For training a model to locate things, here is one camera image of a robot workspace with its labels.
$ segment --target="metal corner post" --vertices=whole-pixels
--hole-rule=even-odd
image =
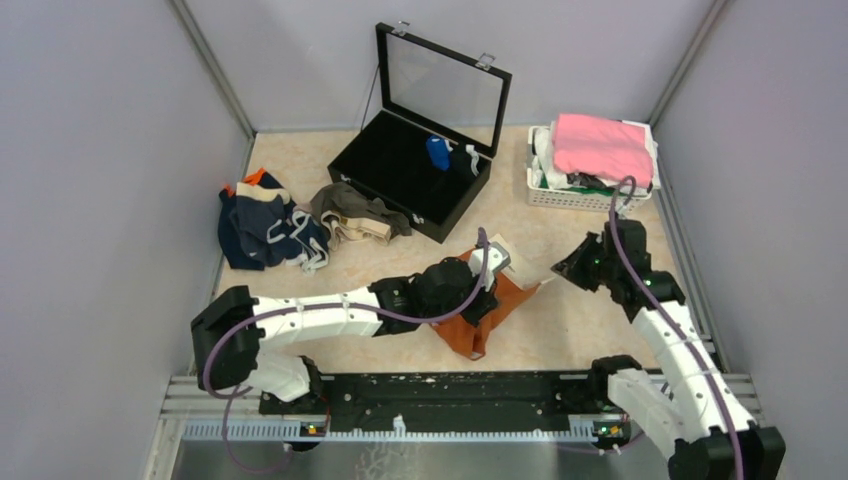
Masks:
[[[701,21],[698,31],[689,43],[686,52],[680,59],[674,73],[646,121],[651,128],[656,128],[662,120],[663,114],[674,99],[678,88],[691,71],[705,43],[715,31],[719,20],[727,12],[732,3],[733,0],[713,0],[712,6],[707,11],[703,21]],[[691,242],[686,235],[686,229],[680,218],[680,210],[674,198],[674,190],[663,173],[663,164],[663,158],[660,156],[660,177],[665,188],[657,194],[657,207],[659,208],[660,217],[663,220],[668,236],[669,246],[680,269],[683,286],[689,295],[692,313],[701,329],[701,333],[711,337],[712,343],[715,346],[716,356],[718,357],[719,368],[723,371],[728,371],[727,354],[721,343],[719,332],[715,327],[712,308],[706,295],[698,264],[692,251]]]
[[[209,46],[209,42],[206,41],[206,37],[203,36],[203,32],[200,30],[197,20],[191,13],[191,9],[189,9],[185,0],[166,1],[173,10],[174,16],[180,22],[180,26],[185,31],[192,47],[194,47],[200,63],[203,64],[204,69],[209,74],[209,78],[215,85],[215,89],[218,90],[218,93],[221,95],[221,99],[227,106],[227,110],[230,111],[230,114],[239,124],[242,132],[244,132],[247,138],[252,140],[256,137],[256,129],[250,123],[250,119],[247,118],[247,114],[245,113],[241,102],[239,102],[238,96],[236,96],[227,76],[224,75],[224,70],[215,58],[215,54],[212,53],[212,48]]]
[[[648,121],[645,122],[649,124],[651,128],[655,128],[662,119],[663,113],[665,113],[666,108],[668,108],[668,104],[671,102],[671,99],[674,98],[677,88],[689,73],[695,58],[701,51],[701,47],[703,47],[704,43],[713,33],[713,30],[715,30],[715,27],[718,24],[719,18],[727,10],[727,7],[729,7],[731,3],[733,3],[733,0],[713,0],[713,5],[710,7],[710,10],[704,17],[701,25],[698,27],[698,31],[689,43],[689,47],[683,54],[683,58],[680,59],[680,63],[678,63],[677,68],[674,69],[674,73],[671,75],[663,93],[660,95],[660,99],[651,111]]]

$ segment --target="beige floor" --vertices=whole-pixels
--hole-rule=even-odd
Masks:
[[[419,272],[445,256],[467,250],[478,226],[490,237],[500,233],[521,255],[550,266],[567,256],[587,231],[600,231],[605,214],[531,207],[525,202],[526,128],[504,128],[489,183],[444,244],[415,233],[392,240],[343,244],[330,264],[308,277],[298,267],[264,272],[225,266],[218,291],[248,285],[254,295],[310,296],[344,292],[372,281]],[[330,183],[327,165],[355,132],[261,134],[250,172],[264,167],[288,188],[296,202],[308,202]],[[648,229],[654,269],[674,272],[671,253],[656,207],[648,203],[631,218]],[[456,355],[427,326],[405,335],[380,338],[336,337],[299,343],[286,352],[308,355],[324,372],[406,372],[462,370],[585,369],[593,359],[627,353],[645,366],[656,366],[650,350],[635,334],[621,308],[601,288],[584,292],[564,279],[550,282],[493,332],[486,357]]]

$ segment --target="black box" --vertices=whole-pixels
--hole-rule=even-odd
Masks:
[[[334,182],[381,198],[441,243],[489,180],[512,75],[486,62],[489,55],[475,60],[384,23],[376,30],[383,109],[327,168]],[[478,127],[465,135],[444,123]],[[433,166],[425,146],[432,134],[474,145],[479,174],[469,179]]]

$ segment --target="case latch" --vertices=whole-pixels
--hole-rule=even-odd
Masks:
[[[481,68],[481,69],[488,72],[489,69],[492,68],[492,62],[494,62],[494,61],[495,61],[494,55],[492,55],[490,53],[483,52],[483,55],[480,55],[480,58],[477,59],[477,63],[474,64],[474,66],[477,67],[477,68]]]
[[[403,20],[398,22],[398,26],[392,30],[392,35],[397,35],[398,37],[402,37],[406,35],[406,28],[409,26],[409,22],[404,22]]]

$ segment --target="pile of clothes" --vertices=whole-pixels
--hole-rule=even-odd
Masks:
[[[636,179],[634,196],[659,186],[657,143],[649,125],[562,114],[550,128],[534,132],[534,187],[612,195],[628,175]]]
[[[218,242],[233,269],[264,270],[298,265],[312,274],[330,261],[343,241],[372,239],[388,245],[396,235],[412,235],[409,220],[368,200],[346,183],[321,189],[308,204],[291,194],[265,169],[218,194]]]

